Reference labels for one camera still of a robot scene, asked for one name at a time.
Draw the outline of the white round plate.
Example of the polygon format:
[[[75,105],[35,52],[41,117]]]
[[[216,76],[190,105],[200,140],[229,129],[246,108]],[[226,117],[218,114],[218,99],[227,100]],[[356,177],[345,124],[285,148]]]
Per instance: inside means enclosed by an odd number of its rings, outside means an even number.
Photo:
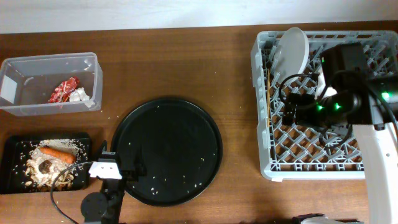
[[[298,27],[292,27],[279,39],[274,54],[274,76],[279,74],[277,83],[287,77],[303,73],[309,56],[309,40]]]

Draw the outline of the orange carrot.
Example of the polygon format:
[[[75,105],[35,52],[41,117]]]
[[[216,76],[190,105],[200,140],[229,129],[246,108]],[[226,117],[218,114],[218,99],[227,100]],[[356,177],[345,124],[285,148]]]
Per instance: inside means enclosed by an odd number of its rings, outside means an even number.
[[[64,152],[64,151],[59,151],[58,149],[54,149],[51,147],[41,147],[40,152],[53,156],[57,159],[60,159],[63,162],[66,162],[67,164],[73,164],[76,161],[76,157],[73,154]]]

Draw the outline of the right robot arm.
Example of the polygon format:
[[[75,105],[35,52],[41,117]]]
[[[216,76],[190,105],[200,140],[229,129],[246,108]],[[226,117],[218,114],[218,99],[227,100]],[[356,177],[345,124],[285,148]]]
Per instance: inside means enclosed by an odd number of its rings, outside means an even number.
[[[374,76],[359,43],[321,54],[325,87],[318,96],[291,93],[282,123],[320,128],[346,123],[361,151],[371,223],[397,223],[397,74]]]

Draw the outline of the rice and food scraps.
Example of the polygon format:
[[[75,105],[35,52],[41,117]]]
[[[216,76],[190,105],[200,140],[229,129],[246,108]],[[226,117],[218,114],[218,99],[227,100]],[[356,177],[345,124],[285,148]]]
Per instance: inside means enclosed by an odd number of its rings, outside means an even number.
[[[74,161],[64,160],[42,152],[42,148],[71,154]],[[75,139],[45,139],[21,141],[16,145],[16,155],[11,166],[11,178],[6,190],[19,192],[48,192],[54,184],[55,191],[78,190],[86,185],[83,166],[75,167],[64,174],[66,168],[88,160],[89,143]]]

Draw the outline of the brown food lump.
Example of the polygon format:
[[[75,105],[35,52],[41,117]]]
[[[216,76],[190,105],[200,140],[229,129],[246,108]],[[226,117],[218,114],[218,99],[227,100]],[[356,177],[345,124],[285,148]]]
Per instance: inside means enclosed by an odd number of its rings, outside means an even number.
[[[49,160],[45,160],[39,164],[39,172],[41,174],[48,174],[48,173],[50,173],[51,166],[52,166],[52,163]]]

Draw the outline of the wooden chopstick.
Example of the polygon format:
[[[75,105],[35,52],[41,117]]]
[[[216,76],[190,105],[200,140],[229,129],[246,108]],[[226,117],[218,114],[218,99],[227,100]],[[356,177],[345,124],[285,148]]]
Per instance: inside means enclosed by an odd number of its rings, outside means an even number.
[[[271,121],[271,101],[270,101],[270,69],[267,69],[267,124],[270,126]]]

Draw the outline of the white tissue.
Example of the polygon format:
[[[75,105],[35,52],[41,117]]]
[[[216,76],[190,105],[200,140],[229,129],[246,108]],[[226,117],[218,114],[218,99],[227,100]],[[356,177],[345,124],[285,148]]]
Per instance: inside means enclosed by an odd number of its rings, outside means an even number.
[[[76,90],[71,92],[68,99],[69,102],[83,101],[88,108],[94,105],[94,103],[90,100],[90,97],[86,94],[83,87],[77,88]]]

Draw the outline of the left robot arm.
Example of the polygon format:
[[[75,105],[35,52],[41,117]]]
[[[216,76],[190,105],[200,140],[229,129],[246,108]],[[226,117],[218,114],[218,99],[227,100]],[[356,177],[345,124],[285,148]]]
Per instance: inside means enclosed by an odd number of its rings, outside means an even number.
[[[102,181],[99,192],[88,194],[81,203],[85,223],[118,224],[125,189],[130,182],[137,182],[147,174],[142,149],[132,159],[132,168],[121,170],[121,156],[107,150],[107,142],[100,147],[98,159],[91,163],[90,177]]]

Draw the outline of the red wrapper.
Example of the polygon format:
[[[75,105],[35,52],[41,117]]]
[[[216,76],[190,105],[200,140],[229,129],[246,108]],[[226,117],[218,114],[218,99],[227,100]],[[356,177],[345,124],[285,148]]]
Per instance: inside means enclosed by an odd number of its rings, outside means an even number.
[[[70,94],[78,87],[80,80],[77,77],[71,77],[59,84],[51,94],[48,103],[64,103],[68,100]]]

